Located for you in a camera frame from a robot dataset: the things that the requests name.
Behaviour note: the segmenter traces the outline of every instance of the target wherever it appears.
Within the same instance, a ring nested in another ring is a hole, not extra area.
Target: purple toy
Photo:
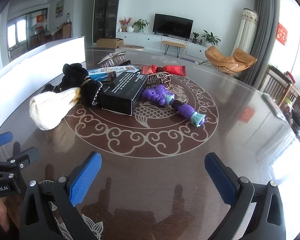
[[[192,124],[199,127],[203,124],[205,114],[197,113],[190,105],[176,100],[175,95],[170,93],[164,85],[154,86],[151,89],[146,89],[142,92],[142,97],[159,104],[160,106],[171,106],[175,111],[178,111],[183,117],[190,119]]]

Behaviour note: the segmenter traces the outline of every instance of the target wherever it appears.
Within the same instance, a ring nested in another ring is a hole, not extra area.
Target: red paper sign
[[[37,16],[37,23],[43,22],[43,14]]]
[[[255,110],[249,106],[246,107],[246,109],[243,111],[241,116],[239,117],[239,121],[248,123],[250,119],[254,116]]]
[[[280,41],[284,46],[287,44],[288,31],[280,23],[278,23],[277,40]]]
[[[37,16],[37,27],[36,29],[42,29],[43,28],[43,14],[40,14]]]

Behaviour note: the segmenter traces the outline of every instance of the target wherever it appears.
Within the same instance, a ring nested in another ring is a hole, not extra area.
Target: tv stand
[[[159,52],[159,54],[162,55],[166,54],[175,57],[177,52],[179,58],[185,57],[198,62],[207,60],[204,54],[207,48],[199,44],[191,43],[190,41],[185,41],[185,38],[178,39],[177,37],[162,36],[161,33],[154,35],[153,33],[139,32],[117,32],[116,38],[123,39],[123,44],[143,46],[146,50],[154,51],[154,53]],[[181,45],[181,49],[179,50],[178,48],[177,50],[174,44],[178,46]]]

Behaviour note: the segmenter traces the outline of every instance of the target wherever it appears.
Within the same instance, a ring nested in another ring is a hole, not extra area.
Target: knit glove
[[[30,100],[30,117],[40,130],[51,130],[78,102],[80,88],[70,88],[61,93],[44,92]]]

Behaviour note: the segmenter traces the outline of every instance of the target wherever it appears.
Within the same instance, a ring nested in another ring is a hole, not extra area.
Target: vase
[[[205,42],[205,47],[210,48],[211,46],[214,46],[214,45],[208,41]]]
[[[128,33],[133,33],[134,32],[134,27],[133,26],[127,27],[127,32]]]

